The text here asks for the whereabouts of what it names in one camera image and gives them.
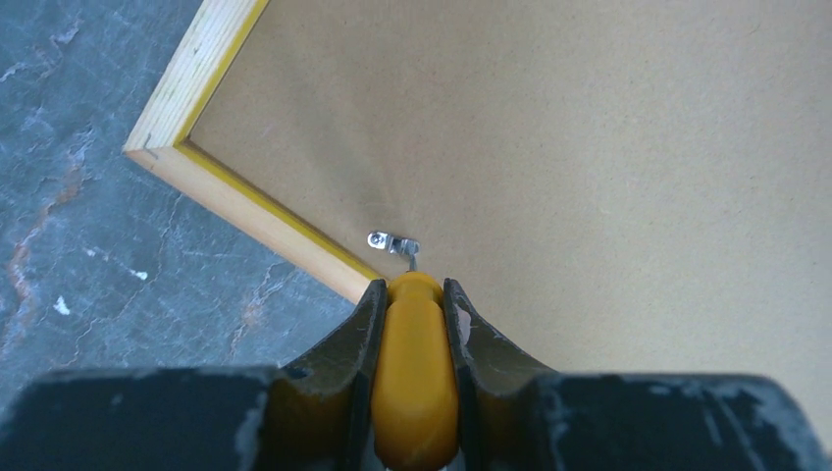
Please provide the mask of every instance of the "yellow strip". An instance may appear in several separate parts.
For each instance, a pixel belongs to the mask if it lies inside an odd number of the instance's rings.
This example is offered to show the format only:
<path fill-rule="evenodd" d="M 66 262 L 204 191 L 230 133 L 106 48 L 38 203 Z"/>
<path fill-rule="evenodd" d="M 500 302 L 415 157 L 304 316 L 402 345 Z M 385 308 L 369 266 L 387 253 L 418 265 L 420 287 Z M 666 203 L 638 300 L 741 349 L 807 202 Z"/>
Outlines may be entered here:
<path fill-rule="evenodd" d="M 184 120 L 182 128 L 179 132 L 177 132 L 174 142 L 183 142 L 190 135 L 191 130 L 193 130 L 193 126 L 196 124 L 196 120 L 199 118 L 199 115 L 202 114 L 202 110 L 205 109 L 205 106 L 208 105 L 208 100 L 211 99 L 211 95 L 214 94 L 214 90 L 217 89 L 217 86 L 220 84 L 220 80 L 223 79 L 223 76 L 231 66 L 234 57 L 236 57 L 237 52 L 239 52 L 239 49 L 242 47 L 242 43 L 245 42 L 245 38 L 248 37 L 248 34 L 254 28 L 254 24 L 257 23 L 257 20 L 260 18 L 260 14 L 263 13 L 263 10 L 268 4 L 269 0 L 257 0 L 257 3 L 254 4 L 254 7 L 251 9 L 248 17 L 244 22 L 242 22 L 242 26 L 236 32 L 231 45 L 223 55 L 223 59 L 217 66 L 217 70 L 214 71 L 214 74 L 205 84 L 202 94 L 199 95 L 199 99 L 196 100 L 196 103 L 193 105 L 193 109 L 190 110 L 190 113 L 187 115 L 187 119 Z"/>
<path fill-rule="evenodd" d="M 383 278 L 381 275 L 376 273 L 375 270 L 353 257 L 346 250 L 334 244 L 331 240 L 321 235 L 315 229 L 311 228 L 309 225 L 291 214 L 284 207 L 277 204 L 272 198 L 266 196 L 262 191 L 238 177 L 234 172 L 231 172 L 222 165 L 218 164 L 214 159 L 205 155 L 199 149 L 191 147 L 187 142 L 176 144 L 174 145 L 174 148 L 181 152 L 182 155 L 186 156 L 188 159 L 210 172 L 214 177 L 217 177 L 230 185 L 236 191 L 251 200 L 254 204 L 270 212 L 276 218 L 289 225 L 292 229 L 298 231 L 302 236 L 308 238 L 319 247 L 331 253 L 335 256 L 335 258 L 346 264 L 346 266 L 366 277 L 367 280 Z"/>

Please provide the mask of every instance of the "metal bracket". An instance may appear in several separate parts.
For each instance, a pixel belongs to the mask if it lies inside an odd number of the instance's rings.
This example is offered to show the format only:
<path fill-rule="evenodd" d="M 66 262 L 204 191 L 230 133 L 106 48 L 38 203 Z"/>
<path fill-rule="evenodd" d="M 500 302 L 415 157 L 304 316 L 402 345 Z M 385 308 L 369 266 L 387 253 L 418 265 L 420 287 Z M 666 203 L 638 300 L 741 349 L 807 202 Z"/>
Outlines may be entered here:
<path fill-rule="evenodd" d="M 416 254 L 419 253 L 420 245 L 415 238 L 400 237 L 383 231 L 372 231 L 367 235 L 367 243 L 373 248 L 407 257 L 410 261 L 410 271 L 416 271 Z"/>

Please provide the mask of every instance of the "orange handle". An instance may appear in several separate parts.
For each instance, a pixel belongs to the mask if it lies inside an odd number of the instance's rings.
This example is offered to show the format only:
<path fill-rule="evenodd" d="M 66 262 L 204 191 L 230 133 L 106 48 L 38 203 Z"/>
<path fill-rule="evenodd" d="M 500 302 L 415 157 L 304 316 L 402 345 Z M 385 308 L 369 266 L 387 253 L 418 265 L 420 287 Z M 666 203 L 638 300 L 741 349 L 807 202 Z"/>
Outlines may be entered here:
<path fill-rule="evenodd" d="M 407 272 L 388 294 L 370 401 L 376 454 L 392 469 L 439 469 L 457 452 L 459 409 L 442 289 L 427 274 Z"/>

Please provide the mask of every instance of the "gray marbled surface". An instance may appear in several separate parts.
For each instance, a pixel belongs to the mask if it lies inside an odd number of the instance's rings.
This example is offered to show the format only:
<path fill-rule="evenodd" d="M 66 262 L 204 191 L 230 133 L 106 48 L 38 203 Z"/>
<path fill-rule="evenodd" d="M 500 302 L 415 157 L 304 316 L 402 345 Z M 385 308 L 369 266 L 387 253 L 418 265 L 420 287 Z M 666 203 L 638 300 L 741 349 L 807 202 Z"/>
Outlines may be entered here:
<path fill-rule="evenodd" d="M 352 310 L 121 153 L 199 3 L 0 2 L 0 408 L 54 368 L 282 364 Z"/>

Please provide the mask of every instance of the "wooden frame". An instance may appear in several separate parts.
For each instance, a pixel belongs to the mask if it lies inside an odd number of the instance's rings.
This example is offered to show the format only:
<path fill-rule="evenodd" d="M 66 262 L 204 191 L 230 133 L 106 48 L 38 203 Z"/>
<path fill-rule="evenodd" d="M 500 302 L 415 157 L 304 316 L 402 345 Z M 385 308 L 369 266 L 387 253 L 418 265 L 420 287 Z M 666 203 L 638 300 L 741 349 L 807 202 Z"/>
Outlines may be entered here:
<path fill-rule="evenodd" d="M 205 0 L 150 96 L 124 151 L 139 165 L 357 302 L 372 269 L 189 140 L 268 0 Z"/>

